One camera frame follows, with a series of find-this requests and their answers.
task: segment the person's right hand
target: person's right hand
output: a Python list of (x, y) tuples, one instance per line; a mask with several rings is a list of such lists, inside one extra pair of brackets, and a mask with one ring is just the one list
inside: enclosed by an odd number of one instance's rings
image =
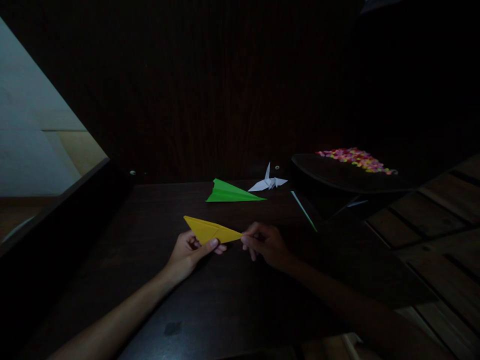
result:
[(243, 232), (241, 242), (244, 250), (250, 249), (253, 261), (257, 259), (255, 253), (257, 252), (263, 256), (268, 265), (277, 270), (286, 271), (295, 261), (275, 226), (254, 222)]

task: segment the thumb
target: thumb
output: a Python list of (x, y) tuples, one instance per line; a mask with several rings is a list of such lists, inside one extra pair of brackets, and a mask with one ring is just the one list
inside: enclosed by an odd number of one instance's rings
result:
[(248, 246), (249, 248), (252, 248), (253, 250), (259, 252), (260, 254), (263, 254), (265, 250), (265, 244), (261, 241), (258, 241), (256, 238), (248, 236), (248, 235), (243, 235), (241, 237), (241, 242)]
[(219, 240), (217, 238), (214, 238), (214, 239), (210, 240), (209, 242), (203, 244), (197, 250), (195, 250), (193, 252), (192, 256), (195, 259), (195, 261), (198, 262), (205, 255), (207, 255), (207, 254), (211, 253), (213, 250), (215, 250), (218, 245), (219, 245)]

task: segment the hand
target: hand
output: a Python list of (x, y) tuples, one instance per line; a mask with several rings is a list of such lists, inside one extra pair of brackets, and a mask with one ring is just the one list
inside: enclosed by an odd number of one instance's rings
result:
[(257, 254), (261, 254), (266, 263), (277, 270), (285, 271), (295, 261), (275, 226), (254, 222), (243, 232), (241, 242), (243, 250), (250, 249), (253, 261), (257, 259)]
[(178, 284), (192, 273), (197, 263), (205, 255), (212, 251), (221, 255), (225, 250), (227, 247), (223, 244), (219, 245), (219, 240), (216, 238), (202, 246), (193, 231), (183, 232), (178, 235), (170, 259), (161, 272), (167, 274), (170, 280)]

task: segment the green paper airplane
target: green paper airplane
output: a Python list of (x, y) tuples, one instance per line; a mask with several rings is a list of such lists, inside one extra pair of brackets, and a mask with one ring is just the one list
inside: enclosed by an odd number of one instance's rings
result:
[(205, 200), (207, 203), (267, 200), (219, 179), (213, 180), (213, 184), (211, 195)]

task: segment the person's left hand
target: person's left hand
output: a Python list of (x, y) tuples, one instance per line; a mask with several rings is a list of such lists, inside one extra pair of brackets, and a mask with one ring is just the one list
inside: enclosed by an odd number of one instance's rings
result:
[(219, 245), (219, 243), (219, 240), (214, 238), (206, 244), (200, 245), (193, 231), (183, 232), (178, 235), (170, 259), (161, 272), (166, 274), (171, 281), (179, 283), (192, 273), (197, 263), (205, 255), (212, 251), (221, 255), (227, 250), (226, 245)]

